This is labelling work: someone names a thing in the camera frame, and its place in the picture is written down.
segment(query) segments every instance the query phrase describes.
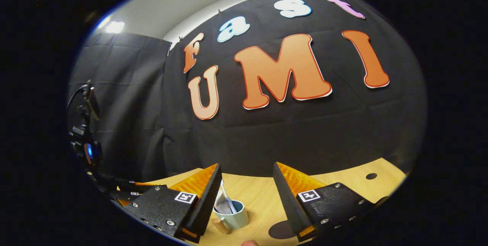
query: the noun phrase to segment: wooden table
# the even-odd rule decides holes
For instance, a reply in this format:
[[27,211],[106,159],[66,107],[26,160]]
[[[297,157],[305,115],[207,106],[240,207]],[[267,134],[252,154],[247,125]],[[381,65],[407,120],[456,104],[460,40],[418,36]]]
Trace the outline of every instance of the wooden table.
[[[148,183],[155,182],[170,187],[200,170],[197,168]],[[377,177],[368,180],[366,175],[370,173],[376,173]],[[312,177],[326,185],[341,182],[368,201],[376,203],[382,197],[391,195],[406,176],[385,159],[377,159],[354,168]],[[289,239],[274,239],[268,235],[270,227],[286,220],[286,214],[272,177],[249,177],[222,173],[222,178],[229,197],[244,203],[249,215],[249,225],[241,229],[234,229],[230,234],[222,234],[209,222],[205,234],[197,245],[240,246],[246,240],[255,240],[260,246],[294,246],[306,242],[299,243],[296,236]],[[216,218],[215,214],[212,213],[210,218]]]

